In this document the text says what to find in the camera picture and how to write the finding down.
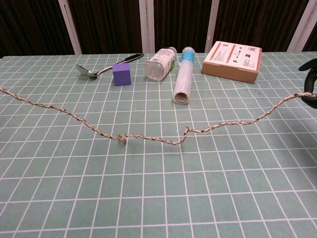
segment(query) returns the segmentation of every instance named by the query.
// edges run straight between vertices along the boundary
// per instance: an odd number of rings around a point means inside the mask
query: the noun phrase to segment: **green cutting mat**
[[[172,102],[178,65],[160,83],[145,79],[152,55],[130,63],[130,86],[115,87],[112,71],[88,80],[75,67],[98,71],[127,56],[4,57],[0,86],[105,133],[177,141],[186,126],[253,119],[302,92],[298,67],[317,53],[263,53],[255,84],[202,75],[206,54],[196,54],[188,105]],[[256,124],[181,145],[123,144],[0,94],[0,238],[317,237],[316,118],[294,99]]]

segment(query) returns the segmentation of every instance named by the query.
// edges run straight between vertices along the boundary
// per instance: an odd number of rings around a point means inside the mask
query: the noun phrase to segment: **curtain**
[[[0,0],[0,56],[74,54],[58,0]]]
[[[317,51],[317,23],[315,24],[303,51]]]
[[[287,51],[309,0],[220,0],[213,43]]]
[[[155,50],[186,46],[204,52],[211,0],[154,0]]]
[[[138,0],[68,0],[83,54],[141,53]]]

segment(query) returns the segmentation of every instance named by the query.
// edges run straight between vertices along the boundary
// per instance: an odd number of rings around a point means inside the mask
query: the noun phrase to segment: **purple foam cube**
[[[116,63],[112,67],[115,86],[131,85],[130,65],[128,63]]]

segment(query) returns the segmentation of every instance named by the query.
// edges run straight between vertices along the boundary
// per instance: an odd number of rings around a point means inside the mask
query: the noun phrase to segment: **rope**
[[[301,97],[305,97],[305,96],[317,98],[317,94],[314,94],[314,93],[294,93],[293,95],[290,95],[290,96],[282,99],[281,101],[279,101],[277,104],[275,104],[273,107],[271,107],[270,110],[268,110],[266,113],[262,114],[261,116],[255,118],[254,120],[250,120],[250,121],[224,121],[224,122],[219,123],[219,124],[211,125],[208,128],[202,129],[202,130],[193,129],[193,128],[187,126],[185,128],[185,132],[184,132],[183,138],[181,140],[179,140],[179,141],[170,141],[170,140],[163,139],[161,137],[150,137],[150,136],[145,136],[145,135],[142,135],[142,134],[138,134],[138,135],[125,134],[125,135],[118,135],[118,136],[108,135],[106,133],[101,132],[98,128],[95,128],[94,126],[89,124],[85,119],[80,118],[76,114],[74,114],[74,113],[72,113],[72,112],[70,112],[70,111],[68,111],[66,109],[58,108],[58,107],[55,107],[54,105],[47,105],[47,104],[42,104],[42,103],[39,103],[39,102],[30,101],[28,99],[22,98],[22,97],[20,97],[20,96],[18,96],[16,94],[14,94],[14,93],[6,91],[5,89],[3,89],[1,87],[0,87],[0,91],[5,93],[5,94],[8,94],[8,95],[14,97],[15,99],[17,99],[19,101],[23,101],[23,102],[29,103],[31,105],[42,107],[42,108],[55,109],[55,110],[60,111],[62,113],[66,113],[66,114],[70,115],[71,117],[75,118],[76,120],[81,121],[84,125],[86,125],[88,128],[90,128],[94,132],[96,132],[99,135],[101,135],[103,137],[106,137],[108,139],[117,140],[117,141],[120,141],[120,142],[126,142],[127,138],[140,138],[140,139],[144,139],[144,140],[159,141],[159,142],[163,142],[163,143],[167,143],[167,144],[171,144],[171,145],[178,145],[178,144],[184,142],[186,140],[187,135],[188,135],[189,132],[192,132],[192,133],[204,133],[204,132],[208,132],[210,130],[214,130],[214,129],[218,128],[218,127],[226,126],[226,125],[251,125],[251,124],[261,120],[262,118],[270,115],[276,108],[281,106],[286,101],[289,101],[289,100],[294,99],[294,98],[301,98]]]

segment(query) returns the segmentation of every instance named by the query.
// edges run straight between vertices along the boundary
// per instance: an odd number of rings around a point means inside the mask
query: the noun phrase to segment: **orange box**
[[[202,73],[254,83],[260,70],[262,48],[216,41],[203,62]]]

